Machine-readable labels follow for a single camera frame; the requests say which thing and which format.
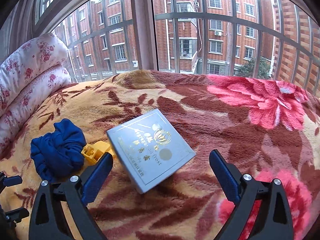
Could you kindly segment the yellow plastic toy part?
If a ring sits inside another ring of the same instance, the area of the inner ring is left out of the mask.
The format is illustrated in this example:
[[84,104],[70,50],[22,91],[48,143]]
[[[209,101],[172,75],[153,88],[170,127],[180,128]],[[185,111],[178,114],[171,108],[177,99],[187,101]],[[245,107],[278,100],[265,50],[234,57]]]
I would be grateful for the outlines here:
[[81,154],[91,166],[95,165],[105,153],[109,153],[114,157],[114,151],[112,150],[111,144],[105,141],[86,144],[81,151]]

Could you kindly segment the silver grey square box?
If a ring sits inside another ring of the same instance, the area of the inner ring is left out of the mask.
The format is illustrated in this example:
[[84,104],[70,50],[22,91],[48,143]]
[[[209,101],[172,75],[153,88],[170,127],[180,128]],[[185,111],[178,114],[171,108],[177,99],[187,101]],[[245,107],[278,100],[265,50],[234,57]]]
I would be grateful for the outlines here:
[[196,155],[159,109],[109,129],[106,135],[140,194],[157,186]]

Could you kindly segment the dark blue rolled cloth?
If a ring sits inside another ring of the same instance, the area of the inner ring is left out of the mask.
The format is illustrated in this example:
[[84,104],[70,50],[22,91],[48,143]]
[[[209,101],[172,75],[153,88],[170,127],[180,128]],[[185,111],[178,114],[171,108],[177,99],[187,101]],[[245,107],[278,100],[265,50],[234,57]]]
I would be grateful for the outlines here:
[[55,131],[34,138],[30,143],[30,157],[42,180],[54,183],[70,176],[84,165],[81,154],[86,146],[82,130],[69,119],[54,123]]

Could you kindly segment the floral plush bed blanket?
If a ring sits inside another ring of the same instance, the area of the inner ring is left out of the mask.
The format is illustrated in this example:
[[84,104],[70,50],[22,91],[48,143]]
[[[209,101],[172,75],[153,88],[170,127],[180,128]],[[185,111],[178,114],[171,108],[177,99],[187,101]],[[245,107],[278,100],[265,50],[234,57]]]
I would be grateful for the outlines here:
[[108,239],[213,239],[231,214],[209,153],[217,149],[255,179],[279,178],[292,210],[295,239],[319,233],[319,96],[284,81],[136,70],[67,86],[50,95],[1,155],[1,170],[20,175],[9,187],[31,210],[40,177],[31,140],[66,118],[86,141],[159,109],[195,151],[168,179],[139,194],[118,160],[89,210]]

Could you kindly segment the floral white folded quilt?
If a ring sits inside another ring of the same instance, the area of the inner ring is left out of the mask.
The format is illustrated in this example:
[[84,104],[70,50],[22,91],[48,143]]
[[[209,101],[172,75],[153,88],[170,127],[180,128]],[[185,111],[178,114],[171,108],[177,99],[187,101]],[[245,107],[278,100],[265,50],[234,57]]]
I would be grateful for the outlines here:
[[71,84],[66,45],[53,33],[25,42],[1,64],[1,151],[53,92]]

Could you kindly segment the window frame with bars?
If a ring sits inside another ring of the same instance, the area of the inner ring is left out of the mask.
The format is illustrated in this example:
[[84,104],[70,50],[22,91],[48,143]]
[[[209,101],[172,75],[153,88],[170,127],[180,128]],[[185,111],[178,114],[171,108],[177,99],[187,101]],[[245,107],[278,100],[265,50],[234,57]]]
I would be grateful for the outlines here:
[[319,23],[302,0],[8,0],[1,59],[55,33],[76,82],[136,69],[283,80],[319,96]]

